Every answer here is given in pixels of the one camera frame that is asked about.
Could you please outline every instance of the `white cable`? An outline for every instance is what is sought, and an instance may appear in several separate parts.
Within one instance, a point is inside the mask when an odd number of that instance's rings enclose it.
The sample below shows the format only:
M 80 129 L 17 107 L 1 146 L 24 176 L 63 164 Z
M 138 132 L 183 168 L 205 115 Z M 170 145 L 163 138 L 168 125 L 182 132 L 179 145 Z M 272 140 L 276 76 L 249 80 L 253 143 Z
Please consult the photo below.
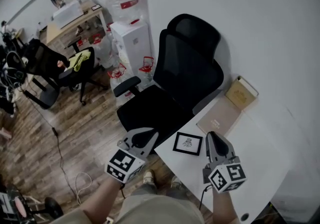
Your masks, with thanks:
M 78 191 L 78 188 L 77 188 L 77 178 L 78 178 L 78 176 L 79 176 L 79 174 L 85 174 L 85 175 L 87 175 L 88 177 L 89 177 L 89 179 L 90 179 L 90 184 L 88 185 L 88 186 L 86 186 L 86 187 L 84 187 L 84 188 L 81 188 L 79 191 Z M 87 189 L 87 188 L 89 188 L 91 185 L 92 185 L 92 178 L 91 178 L 91 176 L 88 174 L 88 173 L 85 173 L 85 172 L 79 172 L 77 175 L 76 175 L 76 178 L 75 178 L 75 181 L 74 181 L 74 185 L 75 185 L 75 189 L 76 189 L 76 191 L 75 191 L 75 193 L 76 193 L 76 200 L 77 200 L 77 203 L 79 204 L 79 205 L 81 205 L 82 204 L 82 202 L 81 202 L 81 200 L 80 200 L 80 196 L 79 196 L 79 194 L 80 194 L 80 192 L 82 191 L 82 190 L 85 190 L 85 189 Z

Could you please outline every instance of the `person's left arm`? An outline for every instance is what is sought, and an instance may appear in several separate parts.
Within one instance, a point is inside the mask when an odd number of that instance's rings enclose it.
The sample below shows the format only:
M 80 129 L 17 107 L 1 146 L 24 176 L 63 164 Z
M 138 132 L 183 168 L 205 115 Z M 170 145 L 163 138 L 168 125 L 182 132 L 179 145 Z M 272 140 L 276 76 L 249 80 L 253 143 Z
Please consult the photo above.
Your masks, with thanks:
M 101 224 L 106 221 L 121 185 L 122 183 L 116 179 L 108 177 L 96 192 L 80 205 L 79 208 L 92 224 Z

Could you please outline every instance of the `pants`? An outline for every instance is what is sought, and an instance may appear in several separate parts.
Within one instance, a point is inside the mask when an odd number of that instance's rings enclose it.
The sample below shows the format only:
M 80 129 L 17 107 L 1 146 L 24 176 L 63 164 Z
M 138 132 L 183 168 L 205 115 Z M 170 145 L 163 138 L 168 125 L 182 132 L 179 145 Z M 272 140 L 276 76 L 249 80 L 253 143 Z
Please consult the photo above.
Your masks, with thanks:
M 157 188 L 153 185 L 143 184 L 142 186 L 138 187 L 135 191 L 132 192 L 131 195 L 142 195 L 142 194 L 157 194 Z M 176 188 L 169 188 L 166 191 L 166 196 L 180 199 L 180 200 L 188 200 L 186 191 L 182 189 Z

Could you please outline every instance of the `white table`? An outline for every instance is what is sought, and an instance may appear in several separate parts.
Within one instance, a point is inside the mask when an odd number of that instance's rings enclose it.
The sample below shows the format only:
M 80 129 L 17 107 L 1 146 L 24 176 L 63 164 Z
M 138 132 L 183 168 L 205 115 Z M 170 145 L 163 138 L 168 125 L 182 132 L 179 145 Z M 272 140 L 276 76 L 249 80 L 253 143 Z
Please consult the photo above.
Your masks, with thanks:
M 179 132 L 203 136 L 205 134 L 196 123 L 223 96 L 220 93 Z M 158 146 L 155 151 L 182 183 L 200 200 L 203 189 L 202 169 L 208 163 L 205 152 L 205 140 L 202 140 L 200 156 L 173 151 L 176 134 Z M 240 218 L 249 213 L 249 218 L 242 223 L 251 223 L 280 187 L 289 170 L 284 156 L 275 149 L 268 138 L 245 113 L 241 114 L 226 138 L 233 144 L 236 155 L 240 157 L 248 180 L 239 188 L 230 192 L 234 208 Z M 213 193 L 204 193 L 203 204 L 213 210 Z

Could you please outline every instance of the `green cloth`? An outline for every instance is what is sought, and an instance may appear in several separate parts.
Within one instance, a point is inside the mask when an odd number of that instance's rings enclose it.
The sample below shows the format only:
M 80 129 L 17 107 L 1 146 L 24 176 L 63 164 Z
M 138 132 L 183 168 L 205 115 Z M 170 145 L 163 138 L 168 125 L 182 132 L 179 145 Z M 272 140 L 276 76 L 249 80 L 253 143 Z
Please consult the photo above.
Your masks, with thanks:
M 75 72 L 78 72 L 81 67 L 81 63 L 89 59 L 91 52 L 89 50 L 83 50 L 76 53 L 74 57 L 69 58 L 70 65 L 68 69 L 73 68 Z

